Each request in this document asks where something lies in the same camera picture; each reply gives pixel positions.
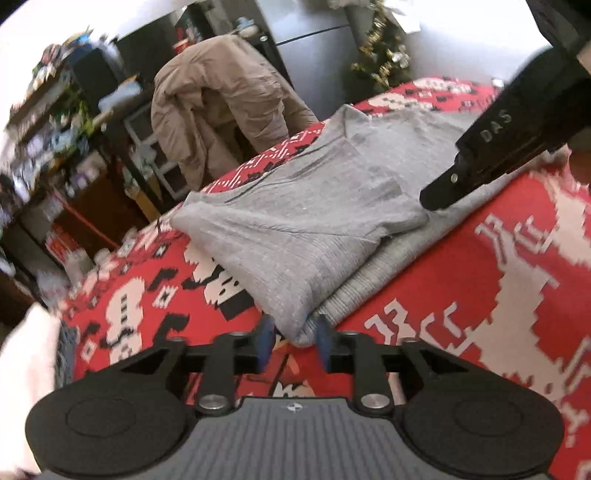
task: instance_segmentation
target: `red fabric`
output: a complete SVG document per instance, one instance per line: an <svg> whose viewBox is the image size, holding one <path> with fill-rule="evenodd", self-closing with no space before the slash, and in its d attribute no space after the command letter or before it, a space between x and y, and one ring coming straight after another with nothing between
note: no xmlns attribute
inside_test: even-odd
<svg viewBox="0 0 591 480"><path fill-rule="evenodd" d="M479 111L494 95L472 82L421 79L357 107ZM322 127L258 155L206 191L260 176L310 145ZM378 342L419 336L552 399L566 434L551 471L564 480L591 475L591 227L584 225L591 197L578 189L568 171L523 175L340 326ZM76 378L158 338L208 343L258 320L240 284L172 230L169 217L160 233L152 224L124 245L60 306L80 329ZM243 377L238 393L334 396L349 395L350 386L349 377L323 372L314 349L278 338L267 371Z"/></svg>

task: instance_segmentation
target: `gray refrigerator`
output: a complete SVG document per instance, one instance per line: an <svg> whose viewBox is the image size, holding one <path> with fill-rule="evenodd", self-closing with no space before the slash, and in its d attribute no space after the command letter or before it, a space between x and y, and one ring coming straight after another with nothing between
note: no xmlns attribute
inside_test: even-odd
<svg viewBox="0 0 591 480"><path fill-rule="evenodd" d="M349 66L357 60L342 8L327 0L256 0L295 91L318 119L347 102Z"/></svg>

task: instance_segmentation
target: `red blanket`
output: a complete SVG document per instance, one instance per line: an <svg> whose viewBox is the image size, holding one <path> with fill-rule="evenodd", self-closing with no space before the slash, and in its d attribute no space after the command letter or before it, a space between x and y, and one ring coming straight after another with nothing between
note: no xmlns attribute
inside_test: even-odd
<svg viewBox="0 0 591 480"><path fill-rule="evenodd" d="M390 109L481 111L492 87L421 79L362 102L368 114ZM206 188L219 192L262 175L310 145L317 124L253 158ZM420 338L547 396L566 432L552 466L560 479L591 475L591 197L568 171L526 174L341 324L396 343ZM250 330L259 318L231 273L172 230L167 217L140 232L90 273L61 305L80 329L76 378L159 338L208 343ZM195 391L198 378L190 385ZM246 375L240 395L349 395L350 379L326 375L313 349L277 339L262 375Z"/></svg>

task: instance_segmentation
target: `ribbed gray panel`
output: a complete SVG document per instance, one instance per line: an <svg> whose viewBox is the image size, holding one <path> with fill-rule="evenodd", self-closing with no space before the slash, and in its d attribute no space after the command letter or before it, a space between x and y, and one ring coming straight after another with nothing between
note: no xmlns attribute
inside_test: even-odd
<svg viewBox="0 0 591 480"><path fill-rule="evenodd" d="M44 472L38 478L61 479L51 472ZM226 417L201 420L175 455L148 472L129 477L130 480L455 478L416 457L390 422L357 415L341 398L247 398L242 408ZM548 477L536 475L531 480L548 480Z"/></svg>

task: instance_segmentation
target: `shelf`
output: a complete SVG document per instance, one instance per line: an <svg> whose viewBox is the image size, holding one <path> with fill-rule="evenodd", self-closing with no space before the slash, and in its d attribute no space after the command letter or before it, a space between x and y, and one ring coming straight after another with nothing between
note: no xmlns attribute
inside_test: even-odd
<svg viewBox="0 0 591 480"><path fill-rule="evenodd" d="M33 91L33 93L29 95L27 100L25 100L19 109L9 118L6 128L10 127L11 125L18 125L22 122L22 120L27 116L27 113L31 111L31 108L39 103L39 100L41 100L45 94L51 90L51 87L60 81L60 76L65 66L66 63L62 62L62 64L57 68L56 74L45 80L45 82L39 85L37 90Z"/></svg>
<svg viewBox="0 0 591 480"><path fill-rule="evenodd" d="M22 137L18 139L17 145L26 145L31 139L39 132L43 126L49 121L49 117L53 113L56 113L58 107L70 97L67 90L64 90L60 96L49 105L45 111L29 126L26 132L23 133Z"/></svg>

